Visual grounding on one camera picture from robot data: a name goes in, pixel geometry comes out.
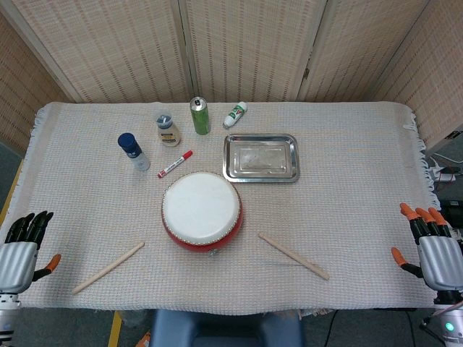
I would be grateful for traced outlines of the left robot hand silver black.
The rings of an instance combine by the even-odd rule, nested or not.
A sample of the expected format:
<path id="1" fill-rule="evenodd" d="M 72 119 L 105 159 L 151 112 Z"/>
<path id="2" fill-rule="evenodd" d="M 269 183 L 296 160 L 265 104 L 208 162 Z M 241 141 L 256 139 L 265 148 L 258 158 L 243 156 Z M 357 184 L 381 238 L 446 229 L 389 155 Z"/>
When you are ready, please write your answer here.
<path id="1" fill-rule="evenodd" d="M 35 268 L 38 251 L 48 223 L 54 214 L 46 210 L 21 217 L 9 228 L 1 244 L 1 293 L 17 295 L 33 282 L 50 275 L 58 266 L 61 255 L 55 254 L 43 268 Z"/>

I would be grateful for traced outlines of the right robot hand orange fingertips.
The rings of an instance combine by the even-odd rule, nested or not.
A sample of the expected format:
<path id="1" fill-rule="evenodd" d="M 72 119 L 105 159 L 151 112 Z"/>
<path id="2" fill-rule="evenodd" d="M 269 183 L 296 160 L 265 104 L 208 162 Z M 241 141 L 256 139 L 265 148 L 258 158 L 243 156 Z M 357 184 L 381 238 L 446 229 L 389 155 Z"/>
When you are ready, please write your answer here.
<path id="1" fill-rule="evenodd" d="M 391 248 L 395 263 L 422 278 L 434 291 L 462 290 L 462 243 L 455 239 L 442 214 L 435 208 L 412 209 L 402 202 L 400 212 L 409 222 L 420 264 L 405 260 L 399 249 Z"/>

